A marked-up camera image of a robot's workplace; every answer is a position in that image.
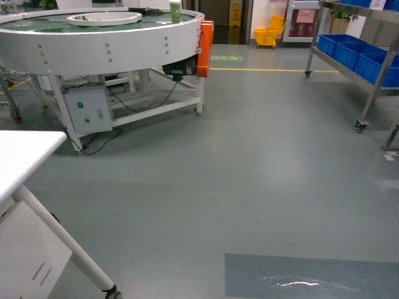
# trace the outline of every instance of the black cable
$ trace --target black cable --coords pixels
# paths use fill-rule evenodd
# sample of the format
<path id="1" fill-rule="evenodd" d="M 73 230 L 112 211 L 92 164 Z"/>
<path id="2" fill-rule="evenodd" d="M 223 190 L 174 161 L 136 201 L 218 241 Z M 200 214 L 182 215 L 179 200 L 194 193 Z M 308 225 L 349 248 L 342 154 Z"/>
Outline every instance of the black cable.
<path id="1" fill-rule="evenodd" d="M 77 145 L 77 143 L 69 136 L 69 134 L 68 134 L 66 128 L 65 128 L 64 131 L 65 131 L 65 134 L 67 135 L 68 139 L 71 140 L 71 141 L 74 143 L 74 145 L 76 145 L 76 147 L 79 149 L 79 151 L 80 151 L 82 154 L 85 154 L 86 156 L 91 156 L 91 155 L 93 155 L 93 154 L 97 154 L 100 150 L 103 149 L 103 147 L 104 147 L 108 142 L 110 142 L 111 140 L 114 140 L 116 137 L 118 137 L 118 136 L 121 134 L 122 129 L 121 129 L 121 128 L 114 128 L 112 131 L 118 131 L 117 134 L 116 134 L 114 137 L 112 137 L 111 139 L 108 139 L 106 142 L 104 142 L 103 145 L 102 145 L 99 149 L 97 149 L 96 151 L 94 151 L 94 152 L 92 152 L 92 153 L 86 153 L 86 152 L 85 152 L 85 149 L 88 147 L 89 144 L 91 144 L 91 142 L 93 142 L 94 139 L 96 139 L 96 138 L 100 135 L 100 133 L 97 133 L 97 135 L 94 136 L 94 137 L 89 141 L 89 143 L 87 143 L 86 145 L 83 145 L 83 146 L 82 146 L 83 148 L 79 148 L 79 146 Z"/>
<path id="2" fill-rule="evenodd" d="M 171 91 L 170 91 L 170 93 L 168 94 L 168 96 L 167 96 L 158 106 L 153 107 L 153 108 L 151 108 L 151 109 L 155 109 L 155 108 L 158 108 L 158 107 L 162 106 L 162 105 L 169 99 L 170 95 L 171 95 L 172 92 L 175 90 L 175 88 L 176 88 L 176 86 L 177 86 L 178 83 L 179 83 L 179 81 L 176 81 L 175 86 L 173 86 L 173 88 L 171 89 Z M 141 111 L 137 111 L 137 110 L 134 110 L 134 109 L 131 109 L 130 107 L 128 107 L 125 103 L 123 103 L 123 102 L 121 101 L 120 98 L 117 97 L 116 94 L 114 94 L 114 92 L 113 92 L 109 87 L 107 87 L 107 88 L 108 88 L 108 90 L 110 91 L 110 93 L 111 93 L 115 98 L 117 98 L 117 100 L 118 100 L 123 106 L 125 106 L 126 108 L 128 108 L 130 111 L 133 111 L 133 112 L 135 112 L 135 113 L 140 113 L 140 112 L 141 112 Z"/>
<path id="3" fill-rule="evenodd" d="M 152 109 L 155 109 L 155 108 L 158 108 L 158 107 L 162 106 L 162 105 L 169 99 L 170 95 L 171 95 L 172 92 L 175 90 L 175 87 L 176 87 L 177 83 L 179 83 L 179 81 L 176 81 L 175 86 L 172 88 L 172 90 L 170 91 L 170 93 L 168 94 L 168 96 L 166 97 L 166 99 L 164 99 L 164 100 L 162 101 L 162 103 L 160 103 L 158 106 L 156 106 L 156 107 L 154 107 L 154 108 L 152 108 Z"/>
<path id="4" fill-rule="evenodd" d="M 108 88 L 108 90 L 110 91 L 110 93 L 111 93 L 115 98 L 117 98 L 117 100 L 118 100 L 123 106 L 125 106 L 127 109 L 129 109 L 129 110 L 132 111 L 132 112 L 140 113 L 140 111 L 131 109 L 129 106 L 127 106 L 125 103 L 123 103 L 122 100 L 121 100 L 120 98 L 118 98 L 118 96 L 117 96 L 116 94 L 114 94 L 114 92 L 113 92 L 109 87 L 107 87 L 107 88 Z"/>

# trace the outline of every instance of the white cabinet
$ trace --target white cabinet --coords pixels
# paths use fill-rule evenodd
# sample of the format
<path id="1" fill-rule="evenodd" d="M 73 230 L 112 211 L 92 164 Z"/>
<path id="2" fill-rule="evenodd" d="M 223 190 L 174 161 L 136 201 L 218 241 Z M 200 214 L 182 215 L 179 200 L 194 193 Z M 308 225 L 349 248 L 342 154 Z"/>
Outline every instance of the white cabinet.
<path id="1" fill-rule="evenodd" d="M 318 1 L 289 0 L 286 11 L 286 28 L 282 41 L 312 42 L 318 10 Z"/>
<path id="2" fill-rule="evenodd" d="M 0 297 L 35 299 L 49 296 L 72 251 L 21 201 L 0 218 L 0 254 Z"/>

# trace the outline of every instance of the white table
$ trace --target white table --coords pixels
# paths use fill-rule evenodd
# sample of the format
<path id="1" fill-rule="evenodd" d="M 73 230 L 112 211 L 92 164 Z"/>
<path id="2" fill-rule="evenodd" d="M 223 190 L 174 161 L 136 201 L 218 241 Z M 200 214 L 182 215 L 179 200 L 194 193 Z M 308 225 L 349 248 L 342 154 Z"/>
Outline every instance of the white table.
<path id="1" fill-rule="evenodd" d="M 0 131 L 0 298 L 47 298 L 71 261 L 103 292 L 115 284 L 26 188 L 24 181 L 67 139 L 63 132 Z"/>

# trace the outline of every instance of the gray floor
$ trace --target gray floor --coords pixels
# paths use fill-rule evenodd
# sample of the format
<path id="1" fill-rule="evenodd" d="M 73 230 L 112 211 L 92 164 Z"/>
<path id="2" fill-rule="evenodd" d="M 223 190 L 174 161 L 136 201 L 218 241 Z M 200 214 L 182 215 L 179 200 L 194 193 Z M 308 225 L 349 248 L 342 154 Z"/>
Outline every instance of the gray floor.
<path id="1" fill-rule="evenodd" d="M 126 125 L 90 157 L 64 143 L 27 185 L 125 299 L 227 298 L 225 254 L 398 263 L 399 157 L 381 145 L 399 101 L 357 134 L 367 94 L 317 58 L 331 72 L 306 79 L 308 52 L 216 45 L 244 60 L 212 63 L 202 117 Z M 24 123 L 1 128 L 61 129 L 26 85 L 13 94 Z M 69 263 L 51 298 L 103 295 Z"/>

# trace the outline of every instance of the conveyor leg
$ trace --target conveyor leg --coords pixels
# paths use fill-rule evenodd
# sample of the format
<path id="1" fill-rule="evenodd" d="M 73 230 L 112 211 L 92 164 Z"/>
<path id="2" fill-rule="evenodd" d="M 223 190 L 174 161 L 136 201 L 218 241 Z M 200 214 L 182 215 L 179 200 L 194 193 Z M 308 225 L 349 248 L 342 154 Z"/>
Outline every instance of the conveyor leg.
<path id="1" fill-rule="evenodd" d="M 86 274 L 86 276 L 103 292 L 115 293 L 117 288 L 103 270 L 90 258 L 83 248 L 56 221 L 51 213 L 37 200 L 37 198 L 21 185 L 12 195 L 16 201 L 24 201 L 43 220 L 44 223 L 60 238 L 72 251 L 71 261 Z"/>
<path id="2" fill-rule="evenodd" d="M 198 116 L 203 114 L 203 107 L 204 107 L 204 78 L 197 77 L 197 97 L 199 98 L 199 103 L 196 107 L 196 112 Z"/>
<path id="3" fill-rule="evenodd" d="M 20 123 L 22 121 L 21 112 L 19 111 L 19 108 L 15 104 L 14 98 L 12 97 L 11 92 L 8 89 L 7 82 L 5 81 L 3 76 L 4 76 L 4 74 L 0 69 L 0 84 L 4 90 L 4 93 L 6 94 L 6 97 L 7 97 L 8 109 L 9 109 L 10 114 L 11 114 L 12 118 L 14 119 L 14 121 Z"/>
<path id="4" fill-rule="evenodd" d="M 37 79 L 37 75 L 31 75 L 32 78 L 32 84 L 33 84 L 33 91 L 36 93 L 36 95 L 41 99 L 42 101 L 42 107 L 47 108 L 47 96 L 43 92 L 42 87 L 40 86 L 40 82 Z"/>
<path id="5" fill-rule="evenodd" d="M 140 79 L 140 92 L 142 95 L 146 95 L 149 91 L 149 83 L 150 83 L 150 72 L 148 69 L 139 70 L 138 78 Z"/>
<path id="6" fill-rule="evenodd" d="M 130 93 L 134 94 L 136 92 L 135 88 L 135 72 L 129 72 L 128 73 L 128 79 L 129 79 L 129 88 L 130 88 Z"/>
<path id="7" fill-rule="evenodd" d="M 74 126 L 72 124 L 72 120 L 70 119 L 69 112 L 67 109 L 65 97 L 61 92 L 58 79 L 54 75 L 49 74 L 49 80 L 51 88 L 54 91 L 55 98 L 57 99 L 57 103 L 61 111 L 62 122 L 67 128 L 69 138 L 72 140 L 72 146 L 74 147 L 76 152 L 80 152 L 82 151 L 83 146 L 82 143 L 80 142 L 79 137 L 75 133 Z"/>

